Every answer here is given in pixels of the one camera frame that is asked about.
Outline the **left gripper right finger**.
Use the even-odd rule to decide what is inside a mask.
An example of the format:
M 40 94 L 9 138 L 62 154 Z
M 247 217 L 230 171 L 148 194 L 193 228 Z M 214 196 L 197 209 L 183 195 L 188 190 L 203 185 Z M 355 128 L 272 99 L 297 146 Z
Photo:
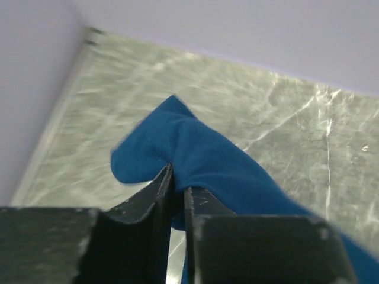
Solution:
M 210 191 L 184 193 L 189 283 L 357 283 L 323 219 L 238 215 Z

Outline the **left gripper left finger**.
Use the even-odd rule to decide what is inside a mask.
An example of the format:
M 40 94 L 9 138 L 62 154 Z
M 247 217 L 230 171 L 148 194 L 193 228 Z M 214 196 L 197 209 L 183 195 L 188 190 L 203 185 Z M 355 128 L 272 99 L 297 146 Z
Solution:
M 165 283 L 174 179 L 167 164 L 152 182 L 100 213 L 76 283 Z

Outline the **blue t shirt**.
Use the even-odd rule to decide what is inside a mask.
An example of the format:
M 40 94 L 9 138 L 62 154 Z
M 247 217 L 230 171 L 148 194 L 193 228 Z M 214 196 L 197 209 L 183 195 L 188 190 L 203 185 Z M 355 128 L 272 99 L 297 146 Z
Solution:
M 140 122 L 113 150 L 110 163 L 114 177 L 125 184 L 150 181 L 171 164 L 177 197 L 187 188 L 204 188 L 238 214 L 311 214 L 253 158 L 203 124 L 176 96 Z

